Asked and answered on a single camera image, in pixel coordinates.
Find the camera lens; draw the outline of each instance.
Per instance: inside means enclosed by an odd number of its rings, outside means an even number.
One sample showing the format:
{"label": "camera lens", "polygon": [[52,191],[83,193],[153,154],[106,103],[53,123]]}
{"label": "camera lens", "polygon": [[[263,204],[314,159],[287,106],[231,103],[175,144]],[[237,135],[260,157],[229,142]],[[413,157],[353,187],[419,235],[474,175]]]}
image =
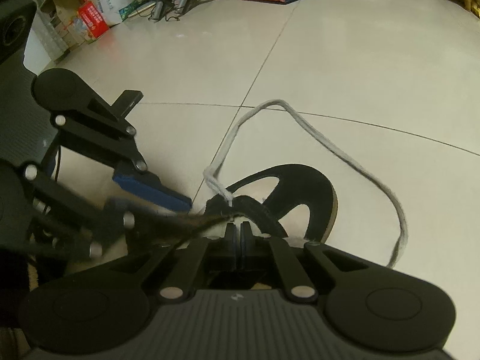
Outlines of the camera lens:
{"label": "camera lens", "polygon": [[25,16],[18,16],[5,26],[2,39],[4,46],[10,46],[21,36],[26,22]]}

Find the curtain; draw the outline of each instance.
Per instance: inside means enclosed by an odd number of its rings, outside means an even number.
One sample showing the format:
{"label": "curtain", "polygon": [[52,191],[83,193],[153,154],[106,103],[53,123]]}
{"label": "curtain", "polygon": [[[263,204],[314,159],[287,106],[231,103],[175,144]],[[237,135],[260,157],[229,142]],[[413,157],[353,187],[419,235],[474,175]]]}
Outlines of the curtain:
{"label": "curtain", "polygon": [[[37,7],[43,2],[43,0],[33,1],[37,3]],[[49,15],[42,12],[39,8],[37,8],[37,14],[33,20],[32,30],[39,38],[40,43],[42,43],[52,61],[60,58],[68,49],[66,43],[51,25]]]}

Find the ribbed gray panel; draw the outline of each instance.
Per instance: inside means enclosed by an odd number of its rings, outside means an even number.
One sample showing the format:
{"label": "ribbed gray panel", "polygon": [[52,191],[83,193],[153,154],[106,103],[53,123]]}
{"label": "ribbed gray panel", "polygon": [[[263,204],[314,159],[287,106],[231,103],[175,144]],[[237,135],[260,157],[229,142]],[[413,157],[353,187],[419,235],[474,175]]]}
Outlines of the ribbed gray panel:
{"label": "ribbed gray panel", "polygon": [[34,78],[23,66],[23,49],[0,64],[0,159],[15,167],[41,163],[57,134],[50,112],[32,96]]}
{"label": "ribbed gray panel", "polygon": [[[401,358],[451,360],[442,351]],[[333,334],[313,307],[289,303],[278,290],[201,290],[189,302],[161,307],[140,335],[115,349],[87,356],[62,356],[36,349],[26,359],[398,360],[399,357],[374,354],[351,345]]]}

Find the tile floor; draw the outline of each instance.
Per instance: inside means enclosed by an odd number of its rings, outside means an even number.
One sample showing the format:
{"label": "tile floor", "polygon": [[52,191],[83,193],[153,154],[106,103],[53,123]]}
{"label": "tile floor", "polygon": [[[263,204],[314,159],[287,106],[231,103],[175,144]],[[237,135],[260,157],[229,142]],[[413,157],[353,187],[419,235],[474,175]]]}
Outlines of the tile floor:
{"label": "tile floor", "polygon": [[[204,4],[180,22],[136,17],[73,52],[62,67],[107,101],[124,89],[145,97],[128,116],[164,184],[212,196],[202,171],[231,122],[283,98],[390,186],[410,238],[397,269],[454,300],[445,346],[480,358],[480,22],[444,0],[240,0]],[[219,178],[226,185],[284,163],[316,167],[332,181],[338,216],[327,241],[386,263],[398,232],[387,198],[320,147],[285,112],[246,123]],[[112,171],[71,152],[61,182],[97,204],[121,193]],[[297,233],[300,225],[287,230]]]}

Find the gray rope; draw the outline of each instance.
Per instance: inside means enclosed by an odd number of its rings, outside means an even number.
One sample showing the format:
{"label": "gray rope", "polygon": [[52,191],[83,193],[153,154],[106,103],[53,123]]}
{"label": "gray rope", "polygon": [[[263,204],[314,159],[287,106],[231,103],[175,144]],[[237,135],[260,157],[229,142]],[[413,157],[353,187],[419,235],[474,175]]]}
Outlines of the gray rope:
{"label": "gray rope", "polygon": [[223,198],[228,202],[229,206],[232,206],[233,201],[233,194],[228,192],[225,187],[220,183],[215,174],[219,171],[220,167],[222,166],[223,162],[227,154],[229,153],[230,147],[237,136],[237,133],[240,129],[240,126],[244,124],[248,119],[255,116],[260,110],[269,107],[270,105],[279,105],[280,107],[284,108],[293,118],[294,120],[312,137],[314,137],[319,143],[321,143],[324,147],[326,147],[329,151],[335,154],[338,158],[342,161],[347,163],[350,167],[355,169],[358,173],[362,176],[370,180],[378,189],[380,189],[385,195],[387,195],[388,199],[392,202],[395,210],[397,212],[398,221],[400,223],[400,234],[398,239],[393,247],[392,254],[390,256],[390,261],[387,264],[387,267],[393,268],[397,261],[400,259],[405,246],[407,245],[408,241],[408,229],[407,229],[407,220],[405,218],[405,212],[403,211],[402,205],[398,198],[396,197],[395,193],[388,188],[384,183],[378,180],[373,174],[368,172],[364,169],[357,161],[355,161],[352,157],[346,154],[343,150],[339,147],[334,145],[325,135],[321,132],[317,131],[309,122],[307,122],[302,116],[296,112],[289,103],[284,100],[270,100],[265,103],[258,105],[257,107],[251,109],[245,115],[243,115],[235,125],[231,128],[229,133],[224,139],[224,142],[221,144],[220,149],[218,150],[217,154],[213,158],[212,163],[203,171],[203,178],[207,186],[215,193],[220,194]]}

